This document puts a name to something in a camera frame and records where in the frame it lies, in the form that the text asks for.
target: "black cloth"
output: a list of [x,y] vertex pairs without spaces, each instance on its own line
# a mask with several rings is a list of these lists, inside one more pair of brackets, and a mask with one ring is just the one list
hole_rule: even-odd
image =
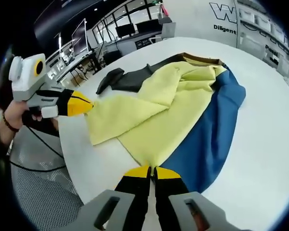
[[131,92],[138,92],[143,84],[143,82],[151,77],[151,75],[160,69],[161,67],[174,63],[185,61],[184,54],[177,54],[168,59],[161,61],[158,64],[150,66],[146,65],[143,69],[132,71],[124,74],[124,70],[117,68],[110,71],[106,77],[101,81],[96,94],[101,94],[106,87],[111,86],[112,90],[124,90]]

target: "human hand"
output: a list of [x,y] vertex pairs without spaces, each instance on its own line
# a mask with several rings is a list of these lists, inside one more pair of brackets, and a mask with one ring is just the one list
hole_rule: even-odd
[[12,101],[5,110],[4,115],[6,121],[15,129],[20,129],[23,126],[22,115],[29,110],[25,101]]

